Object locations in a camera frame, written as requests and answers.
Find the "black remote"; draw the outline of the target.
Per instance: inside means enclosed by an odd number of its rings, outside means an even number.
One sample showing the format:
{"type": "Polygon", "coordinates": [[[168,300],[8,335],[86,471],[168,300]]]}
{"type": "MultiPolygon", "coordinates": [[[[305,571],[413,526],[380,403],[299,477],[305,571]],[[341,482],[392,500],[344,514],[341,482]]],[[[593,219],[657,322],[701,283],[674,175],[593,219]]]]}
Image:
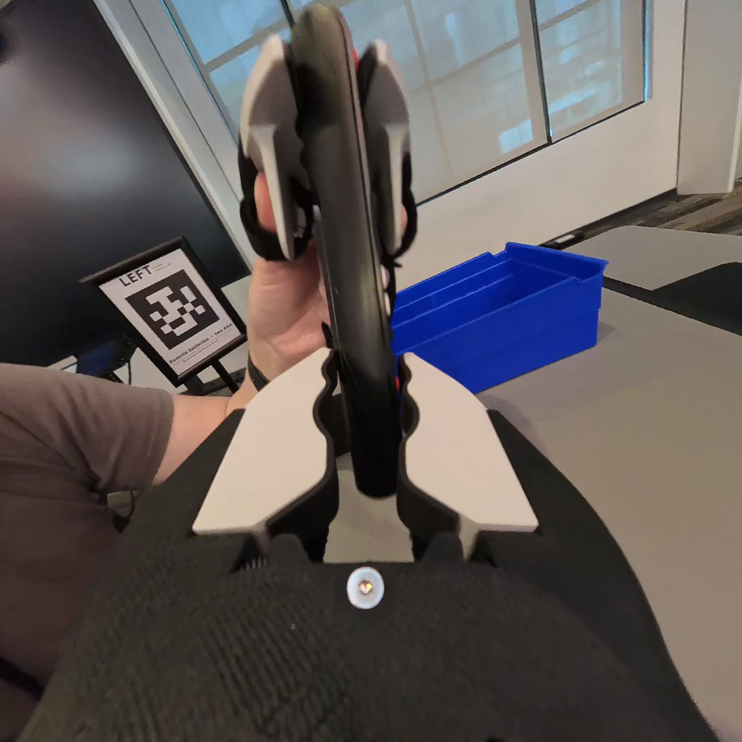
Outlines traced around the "black remote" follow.
{"type": "Polygon", "coordinates": [[[308,6],[290,44],[303,162],[320,212],[320,262],[356,486],[394,494],[402,439],[392,350],[394,262],[415,231],[410,115],[389,46],[356,64],[336,7],[308,6]]]}

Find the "white tag sign board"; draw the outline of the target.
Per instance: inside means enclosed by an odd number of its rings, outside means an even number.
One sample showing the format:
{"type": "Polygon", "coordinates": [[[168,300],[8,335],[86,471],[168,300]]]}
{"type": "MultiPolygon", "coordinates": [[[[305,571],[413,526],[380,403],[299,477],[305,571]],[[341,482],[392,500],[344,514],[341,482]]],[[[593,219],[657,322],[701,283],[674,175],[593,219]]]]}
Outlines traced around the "white tag sign board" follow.
{"type": "Polygon", "coordinates": [[[185,237],[177,237],[89,274],[124,317],[136,346],[175,387],[246,341],[246,324],[185,237]]]}

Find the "person's torso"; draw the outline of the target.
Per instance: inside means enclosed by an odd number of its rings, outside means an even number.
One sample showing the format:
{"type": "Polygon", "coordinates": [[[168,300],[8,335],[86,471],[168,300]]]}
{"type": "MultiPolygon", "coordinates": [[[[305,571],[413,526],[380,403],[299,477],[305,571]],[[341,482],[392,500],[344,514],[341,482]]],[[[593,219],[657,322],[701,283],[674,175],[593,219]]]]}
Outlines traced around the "person's torso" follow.
{"type": "Polygon", "coordinates": [[[42,688],[118,532],[109,494],[151,487],[171,393],[39,366],[1,370],[2,688],[42,688]]]}

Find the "person's left hand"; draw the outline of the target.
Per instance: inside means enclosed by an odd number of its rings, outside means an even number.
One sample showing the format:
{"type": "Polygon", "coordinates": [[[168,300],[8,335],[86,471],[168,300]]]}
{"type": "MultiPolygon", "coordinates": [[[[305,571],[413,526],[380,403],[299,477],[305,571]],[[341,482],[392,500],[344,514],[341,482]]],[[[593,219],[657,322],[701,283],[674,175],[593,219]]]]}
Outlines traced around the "person's left hand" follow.
{"type": "Polygon", "coordinates": [[[328,347],[322,279],[316,240],[293,261],[256,257],[248,291],[248,354],[268,381],[328,347]]]}

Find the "blue plastic bin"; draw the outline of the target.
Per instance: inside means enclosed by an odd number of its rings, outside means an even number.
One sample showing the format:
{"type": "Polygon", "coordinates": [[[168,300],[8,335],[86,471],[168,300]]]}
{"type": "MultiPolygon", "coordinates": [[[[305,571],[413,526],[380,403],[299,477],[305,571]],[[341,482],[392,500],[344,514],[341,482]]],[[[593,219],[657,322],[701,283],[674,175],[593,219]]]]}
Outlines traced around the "blue plastic bin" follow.
{"type": "Polygon", "coordinates": [[[393,350],[484,392],[597,344],[607,266],[507,243],[398,292],[393,350]]]}

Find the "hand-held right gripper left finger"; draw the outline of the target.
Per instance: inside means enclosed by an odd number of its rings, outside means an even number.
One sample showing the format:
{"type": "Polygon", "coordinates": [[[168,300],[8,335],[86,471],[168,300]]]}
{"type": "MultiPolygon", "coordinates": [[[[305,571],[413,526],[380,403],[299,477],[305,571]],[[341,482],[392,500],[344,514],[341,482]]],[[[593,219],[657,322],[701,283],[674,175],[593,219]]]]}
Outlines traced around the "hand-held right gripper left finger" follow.
{"type": "Polygon", "coordinates": [[[264,547],[292,533],[316,539],[339,510],[328,423],[337,385],[332,352],[314,352],[246,405],[193,523],[197,536],[247,533],[264,547]]]}

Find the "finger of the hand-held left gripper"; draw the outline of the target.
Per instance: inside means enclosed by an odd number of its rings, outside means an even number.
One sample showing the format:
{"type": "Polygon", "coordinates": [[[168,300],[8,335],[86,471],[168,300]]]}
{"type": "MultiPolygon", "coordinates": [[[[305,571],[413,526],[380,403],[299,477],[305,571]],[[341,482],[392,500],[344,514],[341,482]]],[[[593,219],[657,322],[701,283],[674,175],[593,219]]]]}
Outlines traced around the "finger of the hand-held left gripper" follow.
{"type": "Polygon", "coordinates": [[[289,71],[289,45],[279,35],[262,45],[248,77],[240,116],[245,157],[264,173],[277,228],[304,228],[298,187],[307,187],[297,132],[298,107],[289,71]]]}
{"type": "Polygon", "coordinates": [[[391,47],[374,40],[357,67],[373,193],[386,223],[413,223],[410,112],[391,47]]]}

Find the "black mat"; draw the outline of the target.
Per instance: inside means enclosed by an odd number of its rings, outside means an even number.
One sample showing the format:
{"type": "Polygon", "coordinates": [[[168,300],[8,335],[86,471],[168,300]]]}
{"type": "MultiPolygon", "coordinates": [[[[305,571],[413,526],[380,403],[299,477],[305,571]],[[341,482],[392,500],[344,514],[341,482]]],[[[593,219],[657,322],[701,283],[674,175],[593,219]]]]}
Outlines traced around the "black mat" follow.
{"type": "Polygon", "coordinates": [[[657,289],[604,277],[605,289],[741,335],[741,263],[720,264],[657,289]]]}

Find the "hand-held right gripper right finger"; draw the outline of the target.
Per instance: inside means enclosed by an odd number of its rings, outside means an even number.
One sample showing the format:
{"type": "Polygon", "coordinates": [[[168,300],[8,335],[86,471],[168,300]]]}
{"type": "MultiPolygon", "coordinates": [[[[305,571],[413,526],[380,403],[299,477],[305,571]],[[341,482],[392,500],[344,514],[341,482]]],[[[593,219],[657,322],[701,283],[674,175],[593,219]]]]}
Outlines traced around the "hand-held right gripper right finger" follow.
{"type": "Polygon", "coordinates": [[[415,354],[399,361],[402,442],[396,507],[413,545],[452,533],[535,533],[539,521],[487,408],[415,354]]]}

